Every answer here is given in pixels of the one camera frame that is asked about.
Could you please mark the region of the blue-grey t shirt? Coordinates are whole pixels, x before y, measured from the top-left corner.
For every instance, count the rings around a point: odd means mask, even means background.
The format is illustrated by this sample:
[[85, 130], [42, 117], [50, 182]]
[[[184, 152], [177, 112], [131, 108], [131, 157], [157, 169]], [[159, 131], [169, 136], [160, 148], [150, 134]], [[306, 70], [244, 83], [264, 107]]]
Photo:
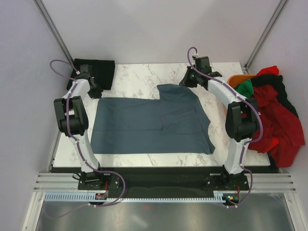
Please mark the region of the blue-grey t shirt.
[[91, 136], [95, 154], [214, 152], [198, 96], [174, 84], [157, 88], [159, 99], [99, 99]]

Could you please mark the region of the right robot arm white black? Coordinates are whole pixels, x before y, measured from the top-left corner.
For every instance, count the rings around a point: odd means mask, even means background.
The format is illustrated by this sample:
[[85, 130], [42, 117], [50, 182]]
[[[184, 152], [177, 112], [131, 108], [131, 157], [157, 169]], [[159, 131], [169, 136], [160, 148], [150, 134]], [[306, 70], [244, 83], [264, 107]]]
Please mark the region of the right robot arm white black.
[[209, 184], [219, 190], [249, 190], [243, 160], [249, 143], [257, 131], [262, 131], [255, 99], [240, 95], [213, 72], [207, 56], [193, 55], [180, 85], [195, 88], [202, 86], [214, 94], [227, 109], [225, 130], [230, 138], [227, 160], [220, 175], [213, 176]]

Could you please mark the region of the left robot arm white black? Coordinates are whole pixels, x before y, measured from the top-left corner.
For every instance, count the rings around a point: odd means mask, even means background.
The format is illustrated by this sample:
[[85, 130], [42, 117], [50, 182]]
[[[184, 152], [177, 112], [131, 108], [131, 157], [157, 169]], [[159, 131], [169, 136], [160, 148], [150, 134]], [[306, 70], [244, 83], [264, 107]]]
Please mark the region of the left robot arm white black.
[[79, 155], [81, 173], [77, 180], [83, 185], [101, 189], [105, 185], [105, 176], [100, 174], [100, 164], [94, 156], [88, 137], [89, 119], [83, 104], [85, 96], [99, 99], [103, 89], [95, 83], [92, 66], [83, 64], [72, 78], [68, 92], [53, 102], [58, 129], [69, 138]]

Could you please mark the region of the folded black t shirt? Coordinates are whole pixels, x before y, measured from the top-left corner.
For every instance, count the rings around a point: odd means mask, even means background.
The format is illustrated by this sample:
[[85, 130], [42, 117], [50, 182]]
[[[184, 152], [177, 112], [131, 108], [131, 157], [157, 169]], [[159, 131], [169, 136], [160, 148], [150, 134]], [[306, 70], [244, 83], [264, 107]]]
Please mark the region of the folded black t shirt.
[[74, 59], [74, 67], [78, 71], [80, 71], [80, 66], [84, 64], [92, 66], [92, 76], [103, 90], [111, 89], [116, 68], [114, 60]]

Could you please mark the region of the orange plastic basket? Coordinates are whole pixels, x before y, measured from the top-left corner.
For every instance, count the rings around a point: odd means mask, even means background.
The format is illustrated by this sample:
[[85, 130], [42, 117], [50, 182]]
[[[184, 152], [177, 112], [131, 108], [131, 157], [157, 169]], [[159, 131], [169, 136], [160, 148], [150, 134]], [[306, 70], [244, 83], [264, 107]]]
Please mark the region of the orange plastic basket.
[[235, 89], [236, 86], [238, 86], [240, 83], [243, 83], [244, 81], [248, 79], [253, 79], [256, 77], [255, 75], [234, 75], [230, 77], [227, 81], [227, 83]]

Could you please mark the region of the green t shirt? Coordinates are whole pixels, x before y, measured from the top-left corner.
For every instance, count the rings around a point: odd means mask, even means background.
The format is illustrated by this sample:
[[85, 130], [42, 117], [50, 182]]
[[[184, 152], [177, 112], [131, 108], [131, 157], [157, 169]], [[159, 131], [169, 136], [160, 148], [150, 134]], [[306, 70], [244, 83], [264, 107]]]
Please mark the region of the green t shirt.
[[235, 87], [235, 90], [248, 99], [254, 95], [254, 89], [250, 79], [244, 81], [243, 83], [240, 83], [238, 86]]

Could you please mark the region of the black t shirt in basket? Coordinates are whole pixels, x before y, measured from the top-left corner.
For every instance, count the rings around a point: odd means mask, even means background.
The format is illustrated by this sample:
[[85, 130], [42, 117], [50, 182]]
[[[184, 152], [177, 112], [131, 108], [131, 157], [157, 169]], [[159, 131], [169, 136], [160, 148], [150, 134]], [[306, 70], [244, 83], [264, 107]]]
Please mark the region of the black t shirt in basket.
[[278, 93], [276, 96], [277, 101], [298, 118], [295, 107], [288, 100], [288, 95], [283, 83], [283, 77], [281, 75], [277, 76], [271, 74], [263, 74], [252, 78], [251, 82], [253, 87], [271, 85], [272, 88]]

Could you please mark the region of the red t shirt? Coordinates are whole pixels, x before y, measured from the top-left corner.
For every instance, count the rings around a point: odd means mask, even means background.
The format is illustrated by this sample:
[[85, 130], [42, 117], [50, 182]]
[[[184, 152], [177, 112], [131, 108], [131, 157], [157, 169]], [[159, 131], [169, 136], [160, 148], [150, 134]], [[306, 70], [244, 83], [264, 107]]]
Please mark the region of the red t shirt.
[[[263, 68], [256, 76], [271, 74], [279, 76], [277, 66]], [[277, 167], [290, 167], [305, 145], [301, 122], [277, 101], [277, 92], [271, 85], [253, 87], [258, 111], [263, 125], [263, 136], [249, 144], [249, 149], [259, 153], [270, 152]]]

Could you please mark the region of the left aluminium frame post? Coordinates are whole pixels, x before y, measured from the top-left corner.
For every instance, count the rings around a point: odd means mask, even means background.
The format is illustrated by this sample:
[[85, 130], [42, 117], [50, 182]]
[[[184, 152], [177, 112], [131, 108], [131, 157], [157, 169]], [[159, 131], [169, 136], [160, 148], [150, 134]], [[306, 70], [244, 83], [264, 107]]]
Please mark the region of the left aluminium frame post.
[[69, 61], [70, 64], [73, 64], [74, 59], [71, 56], [60, 32], [58, 31], [51, 15], [49, 14], [47, 7], [45, 6], [42, 0], [33, 0], [35, 6], [37, 7], [38, 11], [40, 12], [41, 16], [43, 17], [46, 25], [48, 26], [50, 32], [52, 33], [53, 37], [55, 38], [58, 46], [62, 50], [63, 54], [65, 55], [66, 59]]

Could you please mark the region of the aluminium frame post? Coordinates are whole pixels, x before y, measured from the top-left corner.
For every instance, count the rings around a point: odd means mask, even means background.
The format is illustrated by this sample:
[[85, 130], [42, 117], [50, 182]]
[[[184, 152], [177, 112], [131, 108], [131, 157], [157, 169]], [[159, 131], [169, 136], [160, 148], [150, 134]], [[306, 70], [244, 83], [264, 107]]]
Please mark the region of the aluminium frame post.
[[259, 51], [261, 50], [264, 42], [266, 41], [268, 35], [270, 34], [271, 30], [274, 28], [275, 23], [279, 19], [281, 13], [283, 12], [286, 4], [288, 3], [289, 0], [280, 0], [275, 7], [273, 13], [271, 14], [270, 19], [268, 20], [266, 26], [264, 27], [257, 43], [255, 44], [251, 54], [249, 55], [247, 61], [245, 62], [244, 65], [242, 65], [242, 70], [245, 73], [249, 73], [249, 68], [251, 67], [253, 61], [257, 57]]
[[42, 0], [33, 0], [35, 6], [37, 7], [38, 11], [40, 12], [41, 16], [43, 17], [46, 25], [48, 26], [50, 32], [52, 33], [53, 37], [55, 38], [58, 46], [62, 50], [63, 54], [65, 55], [66, 59], [69, 61], [70, 64], [73, 64], [74, 59], [71, 56], [60, 32], [58, 31], [51, 15], [49, 14], [47, 7], [45, 6]]

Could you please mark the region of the aluminium frame extrusion base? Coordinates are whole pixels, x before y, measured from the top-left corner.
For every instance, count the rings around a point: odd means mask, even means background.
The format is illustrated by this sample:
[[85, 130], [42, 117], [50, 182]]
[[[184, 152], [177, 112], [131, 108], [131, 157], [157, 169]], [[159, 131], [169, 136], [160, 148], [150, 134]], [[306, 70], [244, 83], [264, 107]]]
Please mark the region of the aluminium frame extrusion base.
[[[294, 193], [292, 177], [288, 173], [255, 173], [253, 178], [246, 173], [246, 184], [253, 193]], [[77, 192], [78, 182], [70, 173], [40, 173], [36, 180], [35, 192]]]

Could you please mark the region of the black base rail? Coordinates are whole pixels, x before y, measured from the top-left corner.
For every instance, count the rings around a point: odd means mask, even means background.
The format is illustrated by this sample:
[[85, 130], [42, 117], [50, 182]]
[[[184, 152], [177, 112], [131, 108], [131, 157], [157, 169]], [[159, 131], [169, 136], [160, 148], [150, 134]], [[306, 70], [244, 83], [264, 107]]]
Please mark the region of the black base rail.
[[[210, 197], [214, 189], [209, 181], [221, 174], [223, 167], [115, 167], [100, 173], [101, 184], [83, 185], [73, 174], [79, 190], [106, 190], [113, 198], [195, 198]], [[279, 173], [275, 167], [247, 167], [245, 174]]]

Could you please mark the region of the right aluminium frame post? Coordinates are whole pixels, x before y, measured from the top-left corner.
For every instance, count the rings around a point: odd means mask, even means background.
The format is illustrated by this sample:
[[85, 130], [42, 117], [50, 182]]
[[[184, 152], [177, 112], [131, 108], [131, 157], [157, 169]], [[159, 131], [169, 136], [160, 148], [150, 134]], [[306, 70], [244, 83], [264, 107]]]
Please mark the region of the right aluminium frame post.
[[283, 12], [286, 4], [288, 3], [289, 0], [280, 0], [275, 7], [273, 13], [271, 14], [270, 19], [268, 20], [266, 26], [264, 27], [257, 43], [255, 44], [251, 54], [249, 55], [247, 61], [245, 62], [244, 65], [242, 65], [242, 70], [245, 73], [249, 73], [249, 68], [251, 67], [253, 61], [257, 57], [259, 51], [261, 50], [264, 42], [266, 41], [268, 35], [270, 34], [271, 30], [274, 28], [275, 23], [279, 19], [281, 13]]

